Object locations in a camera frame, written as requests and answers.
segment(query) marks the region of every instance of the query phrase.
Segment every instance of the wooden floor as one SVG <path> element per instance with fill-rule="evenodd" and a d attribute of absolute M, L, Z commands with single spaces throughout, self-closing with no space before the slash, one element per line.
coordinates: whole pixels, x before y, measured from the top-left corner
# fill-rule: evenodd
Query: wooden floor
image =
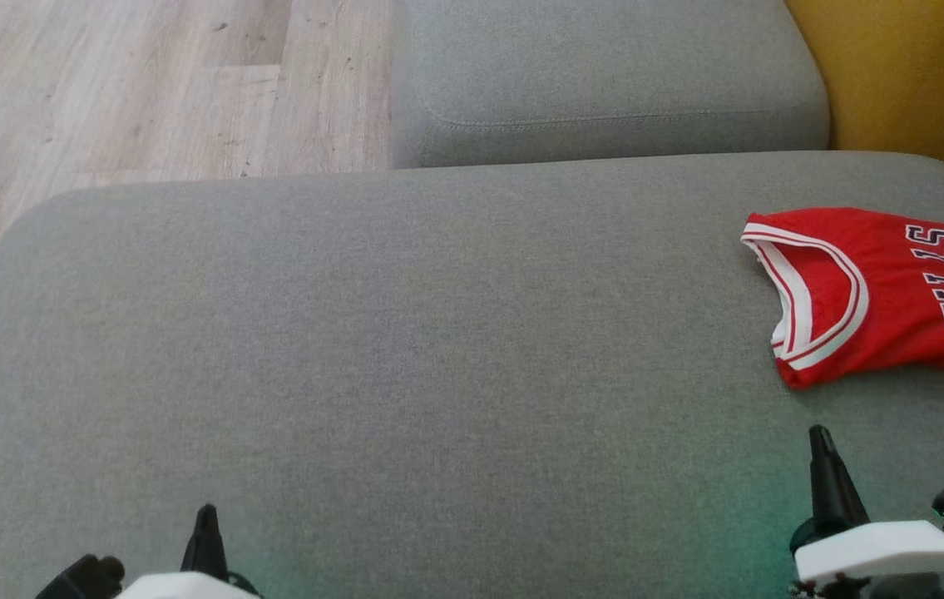
<path fill-rule="evenodd" d="M 392 0 L 0 0 L 0 235 L 65 190 L 388 166 Z"/>

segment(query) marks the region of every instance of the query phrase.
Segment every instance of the sofa cushion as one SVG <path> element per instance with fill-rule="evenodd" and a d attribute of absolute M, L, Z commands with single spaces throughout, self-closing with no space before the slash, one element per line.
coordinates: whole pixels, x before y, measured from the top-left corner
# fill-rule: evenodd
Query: sofa cushion
<path fill-rule="evenodd" d="M 784 152 L 81 191 L 0 244 L 0 597 L 179 567 L 267 597 L 775 597 L 806 429 L 931 517 L 944 372 L 796 394 L 750 211 L 944 220 L 944 164 Z"/>
<path fill-rule="evenodd" d="M 402 0 L 396 166 L 821 149 L 783 0 Z"/>

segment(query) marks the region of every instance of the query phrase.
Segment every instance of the yellow wall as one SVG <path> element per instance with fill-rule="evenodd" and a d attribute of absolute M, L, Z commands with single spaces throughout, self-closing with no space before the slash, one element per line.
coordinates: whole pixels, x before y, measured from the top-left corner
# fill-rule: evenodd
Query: yellow wall
<path fill-rule="evenodd" d="M 944 160 L 944 0 L 787 0 L 826 81 L 830 143 Z"/>

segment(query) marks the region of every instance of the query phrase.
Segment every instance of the basketball jersey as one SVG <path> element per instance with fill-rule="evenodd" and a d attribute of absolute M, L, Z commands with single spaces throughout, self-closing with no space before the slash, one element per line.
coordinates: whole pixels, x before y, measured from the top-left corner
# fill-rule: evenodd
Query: basketball jersey
<path fill-rule="evenodd" d="M 742 242 L 778 288 L 771 345 L 791 387 L 944 367 L 944 224 L 856 208 L 751 215 Z"/>

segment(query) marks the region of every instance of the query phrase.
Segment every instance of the bulls jersey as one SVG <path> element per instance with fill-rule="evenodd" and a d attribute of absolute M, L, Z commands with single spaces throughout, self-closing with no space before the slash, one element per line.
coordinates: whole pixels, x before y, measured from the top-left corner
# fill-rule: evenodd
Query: bulls jersey
<path fill-rule="evenodd" d="M 742 242 L 778 288 L 771 344 L 791 387 L 944 367 L 944 224 L 855 208 L 751 215 Z"/>

